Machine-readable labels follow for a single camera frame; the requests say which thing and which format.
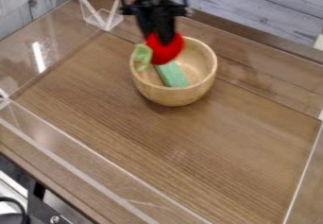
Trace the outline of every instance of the wooden bowl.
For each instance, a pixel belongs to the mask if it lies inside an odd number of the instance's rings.
[[[217,71],[217,57],[201,41],[184,37],[184,49],[175,59],[191,85],[169,88],[163,85],[155,69],[137,72],[139,62],[129,59],[135,86],[143,96],[163,106],[184,106],[197,101],[211,89]]]

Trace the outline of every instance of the bowl rim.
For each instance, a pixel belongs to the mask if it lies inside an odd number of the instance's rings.
[[[160,89],[160,90],[168,90],[168,91],[183,91],[183,90],[189,90],[192,88],[195,88],[196,86],[201,85],[205,81],[209,80],[209,78],[212,78],[216,74],[216,71],[217,71],[217,66],[219,66],[219,60],[217,60],[217,55],[213,51],[213,49],[209,47],[209,45],[207,43],[204,43],[203,41],[195,39],[195,38],[191,38],[191,37],[183,37],[185,41],[195,41],[196,43],[199,43],[207,50],[208,52],[211,53],[211,57],[213,58],[213,66],[212,66],[212,70],[211,70],[211,73],[207,75],[207,77],[203,79],[203,81],[189,85],[189,86],[185,86],[185,87],[179,87],[179,88],[172,88],[172,87],[167,87],[167,86],[160,86],[160,85],[156,85],[156,84],[151,84],[151,83],[147,83],[144,80],[141,80],[141,78],[139,77],[139,73],[135,69],[135,66],[133,66],[133,63],[135,61],[132,60],[133,59],[133,53],[131,54],[131,57],[129,57],[129,69],[131,69],[131,73],[135,75],[136,79],[145,85],[149,85],[152,86],[153,88],[156,89]]]

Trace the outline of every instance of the red object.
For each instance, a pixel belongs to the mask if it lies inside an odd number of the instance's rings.
[[[151,63],[155,65],[163,65],[179,55],[184,46],[184,40],[181,35],[176,32],[173,40],[167,45],[163,45],[159,42],[156,33],[152,32],[147,37],[147,46],[153,52]]]

